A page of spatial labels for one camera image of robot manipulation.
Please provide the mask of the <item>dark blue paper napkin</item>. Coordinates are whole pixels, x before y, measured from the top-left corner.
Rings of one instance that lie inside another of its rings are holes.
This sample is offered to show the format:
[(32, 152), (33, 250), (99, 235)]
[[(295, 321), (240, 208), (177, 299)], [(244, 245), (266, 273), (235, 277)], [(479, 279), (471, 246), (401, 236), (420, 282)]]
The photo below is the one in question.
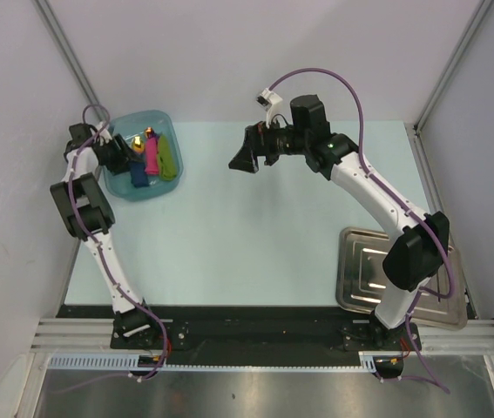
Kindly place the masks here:
[(143, 161), (130, 161), (129, 171), (131, 183), (136, 188), (148, 187), (149, 179), (145, 172), (145, 163)]

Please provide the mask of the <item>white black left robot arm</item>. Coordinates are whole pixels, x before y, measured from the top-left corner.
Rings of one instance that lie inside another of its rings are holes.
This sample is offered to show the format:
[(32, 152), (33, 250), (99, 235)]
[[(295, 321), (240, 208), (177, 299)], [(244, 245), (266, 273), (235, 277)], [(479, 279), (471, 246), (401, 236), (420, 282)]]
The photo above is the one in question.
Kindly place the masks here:
[(114, 340), (152, 347), (159, 341), (160, 326), (145, 300), (132, 289), (118, 260), (111, 235), (114, 212), (96, 177), (100, 166), (121, 173), (130, 149), (120, 136), (113, 138), (86, 122), (71, 125), (69, 133), (64, 151), (67, 171), (50, 187), (51, 196), (68, 233), (88, 248), (109, 289)]

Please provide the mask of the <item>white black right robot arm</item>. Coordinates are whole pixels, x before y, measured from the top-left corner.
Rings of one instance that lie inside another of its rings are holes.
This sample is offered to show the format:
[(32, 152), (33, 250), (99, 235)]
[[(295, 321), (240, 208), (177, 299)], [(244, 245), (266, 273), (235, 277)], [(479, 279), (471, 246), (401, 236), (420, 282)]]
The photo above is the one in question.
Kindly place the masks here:
[(276, 121), (282, 105), (278, 94), (265, 89), (256, 101), (266, 117), (246, 128), (229, 168), (256, 173), (260, 163), (273, 165), (282, 155), (302, 155), (313, 172), (348, 192), (375, 219), (393, 245), (382, 263), (388, 283), (374, 309), (377, 322), (369, 328), (369, 338), (380, 349), (392, 348), (401, 339), (399, 326), (413, 310), (418, 292), (447, 258), (447, 217), (428, 214), (399, 195), (352, 139), (331, 131), (316, 95), (294, 98), (292, 121), (285, 125)]

